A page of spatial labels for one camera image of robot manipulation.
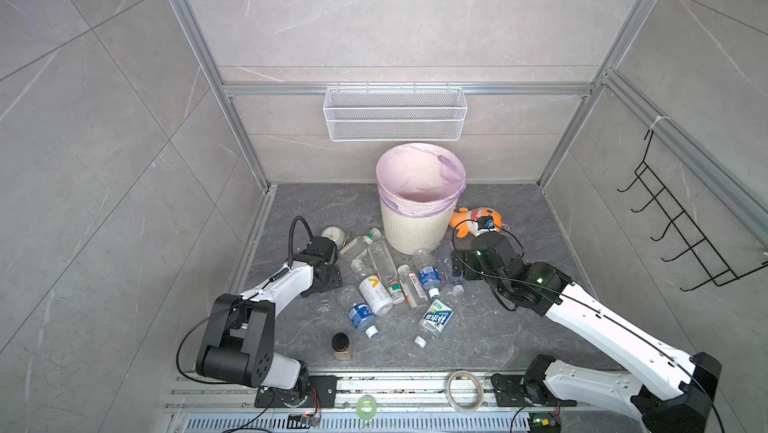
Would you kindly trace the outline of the tall clear green-cap bottle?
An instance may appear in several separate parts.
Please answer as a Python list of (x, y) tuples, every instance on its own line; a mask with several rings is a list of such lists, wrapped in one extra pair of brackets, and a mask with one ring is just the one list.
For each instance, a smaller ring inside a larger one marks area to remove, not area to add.
[(386, 241), (380, 239), (372, 243), (369, 246), (369, 253), (379, 277), (387, 286), (393, 303), (395, 305), (403, 303), (405, 295), (399, 283), (396, 267)]

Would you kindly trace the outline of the white bottle yellow label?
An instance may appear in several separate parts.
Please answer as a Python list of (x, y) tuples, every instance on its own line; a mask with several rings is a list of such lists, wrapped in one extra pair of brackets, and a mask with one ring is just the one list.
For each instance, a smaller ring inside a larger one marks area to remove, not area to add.
[(359, 290), (376, 316), (384, 316), (391, 311), (393, 299), (376, 275), (364, 278), (359, 284)]

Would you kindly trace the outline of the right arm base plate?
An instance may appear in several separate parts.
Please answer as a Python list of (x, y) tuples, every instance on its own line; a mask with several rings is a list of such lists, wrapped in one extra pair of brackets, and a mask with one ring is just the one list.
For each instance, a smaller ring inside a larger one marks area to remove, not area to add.
[(491, 389), (499, 407), (575, 407), (574, 400), (554, 397), (543, 386), (527, 382), (522, 374), (494, 373), (490, 377)]

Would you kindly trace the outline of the pink plastic bin liner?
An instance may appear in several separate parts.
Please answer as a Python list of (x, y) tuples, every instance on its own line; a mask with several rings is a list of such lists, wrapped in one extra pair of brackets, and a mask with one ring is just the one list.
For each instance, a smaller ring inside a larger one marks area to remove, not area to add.
[(379, 158), (375, 174), (381, 202), (410, 218), (428, 218), (452, 209), (467, 184), (458, 156), (430, 143), (390, 148)]

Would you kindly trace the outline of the small round white clock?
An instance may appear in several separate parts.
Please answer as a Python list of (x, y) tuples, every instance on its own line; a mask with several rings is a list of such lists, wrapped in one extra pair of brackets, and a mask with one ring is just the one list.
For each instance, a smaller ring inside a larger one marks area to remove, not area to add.
[(347, 238), (346, 232), (341, 227), (336, 225), (325, 227), (321, 232), (321, 236), (332, 240), (338, 249), (343, 247)]

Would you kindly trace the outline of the blue label bottle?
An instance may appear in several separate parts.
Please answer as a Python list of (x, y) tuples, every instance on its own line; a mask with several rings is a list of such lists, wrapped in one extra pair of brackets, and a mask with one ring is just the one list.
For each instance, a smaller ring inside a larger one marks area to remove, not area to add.
[(438, 298), (441, 278), (433, 253), (426, 248), (418, 250), (414, 255), (414, 265), (422, 288), (431, 299)]
[(379, 331), (375, 326), (375, 314), (354, 287), (343, 287), (340, 290), (339, 301), (344, 307), (347, 318), (357, 331), (363, 332), (369, 339), (374, 339), (378, 336)]

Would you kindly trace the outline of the brown jar black lid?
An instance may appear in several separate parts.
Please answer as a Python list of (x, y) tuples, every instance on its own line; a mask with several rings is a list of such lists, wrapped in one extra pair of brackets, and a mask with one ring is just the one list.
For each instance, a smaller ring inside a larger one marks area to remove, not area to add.
[(338, 361), (349, 361), (352, 359), (351, 340), (345, 333), (336, 333), (331, 340), (333, 355)]

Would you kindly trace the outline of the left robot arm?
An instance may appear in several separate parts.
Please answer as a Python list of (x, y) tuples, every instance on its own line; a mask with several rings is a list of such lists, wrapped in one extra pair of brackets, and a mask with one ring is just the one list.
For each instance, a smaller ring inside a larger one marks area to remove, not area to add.
[(336, 243), (313, 233), (298, 215), (289, 227), (287, 261), (266, 280), (240, 294), (222, 294), (211, 313), (189, 331), (205, 331), (194, 372), (175, 366), (185, 379), (206, 385), (267, 388), (304, 398), (309, 391), (305, 364), (275, 352), (276, 318), (295, 298), (342, 286)]

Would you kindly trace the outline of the green label water bottle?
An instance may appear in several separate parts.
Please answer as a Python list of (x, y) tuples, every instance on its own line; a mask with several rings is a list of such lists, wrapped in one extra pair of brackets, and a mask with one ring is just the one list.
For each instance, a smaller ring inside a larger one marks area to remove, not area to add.
[(448, 285), (435, 298), (419, 321), (419, 332), (414, 338), (417, 347), (424, 349), (428, 342), (439, 338), (449, 325), (455, 323), (454, 318), (461, 307), (466, 293), (463, 285)]

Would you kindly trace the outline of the orange shark plush toy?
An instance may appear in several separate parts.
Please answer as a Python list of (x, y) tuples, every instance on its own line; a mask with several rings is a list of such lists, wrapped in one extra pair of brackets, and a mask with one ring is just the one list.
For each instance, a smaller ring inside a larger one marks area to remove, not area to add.
[(489, 207), (474, 209), (461, 207), (453, 212), (449, 226), (458, 238), (465, 238), (468, 235), (477, 237), (486, 232), (500, 232), (503, 229), (503, 220), (496, 210)]

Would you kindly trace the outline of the roll of clear tape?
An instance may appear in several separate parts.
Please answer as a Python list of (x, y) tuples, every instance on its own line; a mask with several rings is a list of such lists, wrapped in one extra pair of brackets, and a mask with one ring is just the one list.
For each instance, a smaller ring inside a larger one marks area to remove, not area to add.
[(448, 405), (457, 413), (474, 413), (485, 403), (483, 385), (469, 371), (452, 372), (446, 380), (444, 392)]

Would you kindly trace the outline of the green tape roll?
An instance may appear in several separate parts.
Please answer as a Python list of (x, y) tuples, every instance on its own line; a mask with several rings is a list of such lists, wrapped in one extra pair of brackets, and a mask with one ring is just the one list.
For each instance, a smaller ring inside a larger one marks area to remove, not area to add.
[(377, 413), (377, 402), (371, 395), (364, 395), (359, 398), (356, 404), (356, 414), (363, 422), (372, 421)]

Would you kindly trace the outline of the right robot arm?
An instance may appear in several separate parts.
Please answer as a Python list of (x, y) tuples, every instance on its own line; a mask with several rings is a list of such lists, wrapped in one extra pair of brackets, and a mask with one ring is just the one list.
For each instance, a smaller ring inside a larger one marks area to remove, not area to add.
[(526, 405), (586, 403), (640, 421), (650, 432), (703, 432), (720, 416), (715, 396), (721, 363), (705, 352), (670, 346), (601, 304), (569, 275), (527, 263), (520, 241), (491, 215), (461, 211), (449, 222), (456, 276), (483, 280), (508, 311), (528, 309), (588, 341), (623, 367), (621, 373), (578, 367), (538, 355), (520, 379)]

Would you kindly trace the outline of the cream ribbed waste bin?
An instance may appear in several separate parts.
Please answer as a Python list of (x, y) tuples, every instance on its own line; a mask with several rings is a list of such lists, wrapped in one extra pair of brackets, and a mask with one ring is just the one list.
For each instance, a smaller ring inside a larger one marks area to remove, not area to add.
[(406, 255), (413, 255), (421, 249), (434, 250), (449, 228), (457, 202), (457, 199), (452, 200), (433, 215), (412, 217), (381, 199), (384, 237), (389, 246)]

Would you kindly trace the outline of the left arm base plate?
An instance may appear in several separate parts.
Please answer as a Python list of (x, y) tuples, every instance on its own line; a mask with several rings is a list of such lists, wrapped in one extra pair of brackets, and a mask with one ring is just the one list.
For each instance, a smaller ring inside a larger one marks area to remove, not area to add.
[(333, 375), (310, 375), (300, 378), (293, 389), (269, 388), (259, 390), (254, 406), (288, 408), (332, 408), (335, 404), (339, 378)]

